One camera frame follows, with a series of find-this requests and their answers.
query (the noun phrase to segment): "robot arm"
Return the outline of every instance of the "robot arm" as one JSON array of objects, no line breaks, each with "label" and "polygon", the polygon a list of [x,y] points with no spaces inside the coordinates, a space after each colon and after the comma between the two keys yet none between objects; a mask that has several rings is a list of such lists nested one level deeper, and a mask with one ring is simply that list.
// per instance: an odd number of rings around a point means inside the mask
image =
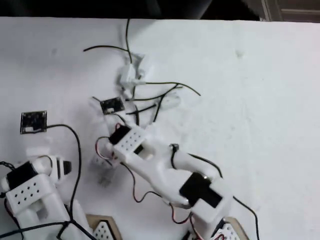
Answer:
[{"label": "robot arm", "polygon": [[[70,162],[46,155],[27,161],[1,180],[11,212],[21,228],[70,220],[56,189],[56,184],[70,171]],[[92,232],[76,200],[73,203],[73,216],[88,232]],[[53,225],[26,231],[23,235],[26,240],[56,239],[61,228],[61,225]],[[84,240],[87,237],[76,226],[69,224],[61,239]]]},{"label": "robot arm", "polygon": [[[217,169],[178,150],[173,156],[169,144],[153,137],[139,126],[120,126],[109,138],[115,157],[150,183],[152,188],[174,206],[190,208],[194,226],[210,239],[218,223],[230,209],[233,198]],[[168,170],[191,173],[179,187],[171,187]]]}]

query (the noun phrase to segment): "dark background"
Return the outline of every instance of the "dark background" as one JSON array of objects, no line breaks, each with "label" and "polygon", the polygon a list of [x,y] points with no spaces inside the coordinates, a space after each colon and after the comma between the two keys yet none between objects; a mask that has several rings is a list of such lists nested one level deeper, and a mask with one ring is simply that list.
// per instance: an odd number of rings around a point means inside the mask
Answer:
[{"label": "dark background", "polygon": [[255,20],[241,0],[0,0],[0,16]]}]

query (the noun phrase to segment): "black circuit board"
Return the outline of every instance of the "black circuit board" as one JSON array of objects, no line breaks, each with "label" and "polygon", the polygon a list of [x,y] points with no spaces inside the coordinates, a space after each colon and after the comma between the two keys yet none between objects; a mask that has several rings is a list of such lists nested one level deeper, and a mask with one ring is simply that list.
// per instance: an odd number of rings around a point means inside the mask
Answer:
[{"label": "black circuit board", "polygon": [[125,110],[124,103],[119,96],[101,101],[100,105],[104,115],[113,114]]},{"label": "black circuit board", "polygon": [[20,134],[47,131],[47,111],[21,113]]}]

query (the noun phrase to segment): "white table surface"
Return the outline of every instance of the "white table surface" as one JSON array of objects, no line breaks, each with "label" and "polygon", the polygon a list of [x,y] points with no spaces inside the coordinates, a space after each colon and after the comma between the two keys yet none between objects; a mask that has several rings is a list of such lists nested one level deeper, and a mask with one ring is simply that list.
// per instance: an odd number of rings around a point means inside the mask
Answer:
[{"label": "white table surface", "polygon": [[[125,26],[125,19],[0,18],[0,158],[16,163],[26,149],[50,146],[73,162],[61,187],[70,194],[77,168],[71,133],[19,135],[21,112],[47,110],[48,124],[69,124],[79,134],[84,167],[76,198],[85,212],[113,216],[125,240],[177,240],[186,226],[175,225],[155,196],[135,203],[124,168],[106,188],[88,170],[95,137],[106,134],[90,96],[117,95],[128,56],[82,50],[124,47]],[[319,43],[320,25],[313,23],[132,20],[129,26],[131,51],[154,58],[150,81],[178,81],[202,94],[180,90],[183,104],[160,112],[161,137],[221,167],[234,194],[257,212],[262,240],[319,238]],[[139,87],[137,96],[168,87]],[[141,121],[149,117],[141,114]],[[149,189],[138,178],[137,195]],[[177,218],[186,215],[181,210]],[[235,202],[230,215],[256,239],[249,211]],[[16,228],[3,207],[0,216],[1,233]]]}]

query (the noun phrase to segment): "perforated plastic part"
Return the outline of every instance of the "perforated plastic part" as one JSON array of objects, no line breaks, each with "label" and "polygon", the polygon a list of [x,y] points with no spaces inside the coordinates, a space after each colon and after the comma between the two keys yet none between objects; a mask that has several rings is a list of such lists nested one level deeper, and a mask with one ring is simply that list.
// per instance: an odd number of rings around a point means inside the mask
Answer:
[{"label": "perforated plastic part", "polygon": [[55,191],[55,189],[54,184],[50,181],[48,176],[39,174],[9,191],[6,194],[6,197],[10,202],[12,213],[15,215],[37,200]]},{"label": "perforated plastic part", "polygon": [[123,159],[133,153],[145,140],[145,131],[140,127],[132,128],[115,146],[116,155]]},{"label": "perforated plastic part", "polygon": [[223,234],[224,240],[241,240],[230,223],[224,224],[223,227],[216,232],[212,239],[216,239],[220,234]]},{"label": "perforated plastic part", "polygon": [[105,221],[101,221],[93,232],[97,240],[115,240],[111,234],[111,229]]}]

